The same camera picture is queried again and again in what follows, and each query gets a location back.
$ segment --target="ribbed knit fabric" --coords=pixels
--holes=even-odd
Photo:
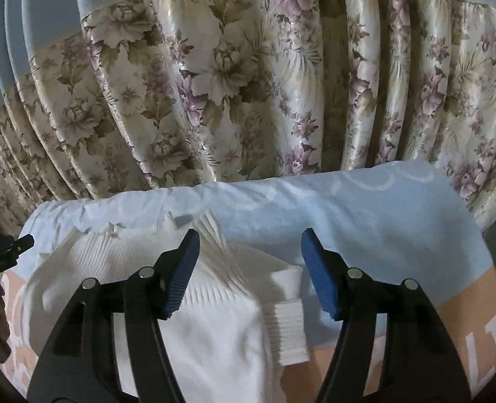
[[[284,401],[281,368],[308,360],[301,269],[243,245],[232,249],[211,214],[194,221],[200,257],[182,305],[160,321],[168,356],[187,402]],[[80,283],[123,280],[160,253],[179,246],[187,228],[171,218],[162,226],[101,234],[73,230],[50,256],[43,256],[26,287],[24,340],[39,353],[57,318]],[[136,393],[128,361],[125,322],[114,317],[120,380]]]

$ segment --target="curtain fold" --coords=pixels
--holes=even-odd
[[[51,199],[418,158],[493,223],[496,0],[0,0],[0,232]]]

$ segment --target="metal screw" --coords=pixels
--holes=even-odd
[[[138,272],[138,274],[142,279],[149,279],[153,276],[153,274],[155,274],[155,270],[152,266],[145,266]]]
[[[89,277],[85,281],[82,282],[82,288],[84,289],[91,289],[95,286],[97,281],[93,277]]]
[[[407,279],[405,280],[405,286],[410,290],[416,290],[418,289],[419,284],[414,279]]]
[[[351,278],[351,279],[361,279],[362,276],[363,276],[363,273],[362,273],[362,270],[359,270],[358,268],[350,268],[348,271],[347,271],[347,275]]]

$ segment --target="beige floral fabric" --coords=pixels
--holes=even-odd
[[[342,170],[363,168],[375,121],[380,75],[378,0],[345,0],[349,53],[349,103]]]
[[[402,159],[428,159],[448,85],[449,0],[409,0],[412,27],[410,88]]]
[[[407,0],[379,0],[386,28],[381,36],[381,86],[379,90],[379,140],[375,164],[394,161],[405,118],[410,81],[410,12]]]
[[[0,231],[50,199],[426,159],[496,219],[496,7],[120,0],[0,107]]]
[[[16,81],[16,87],[30,125],[43,145],[43,149],[58,170],[59,175],[62,176],[75,196],[89,198],[90,194],[88,190],[69,162],[67,153],[63,151],[61,141],[56,136],[56,131],[50,125],[45,107],[39,101],[32,74],[27,73],[21,76]]]
[[[48,125],[91,196],[145,189],[99,88],[82,34],[43,49],[31,67]]]
[[[4,104],[22,151],[30,159],[31,182],[41,183],[43,181],[57,200],[72,200],[75,198],[72,190],[60,176],[39,142],[38,136],[24,111],[16,85],[11,86],[4,92]]]

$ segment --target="light blue towel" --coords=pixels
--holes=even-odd
[[[395,284],[414,278],[436,305],[492,266],[479,228],[447,179],[429,164],[413,161],[43,203],[22,230],[36,243],[19,259],[15,272],[29,279],[38,253],[52,252],[73,227],[102,231],[109,222],[146,227],[160,223],[166,212],[184,224],[207,209],[228,241],[296,265],[303,265],[301,234],[313,227],[323,246],[341,253],[349,266]],[[321,310],[307,271],[303,277],[308,347],[335,342],[340,325]]]

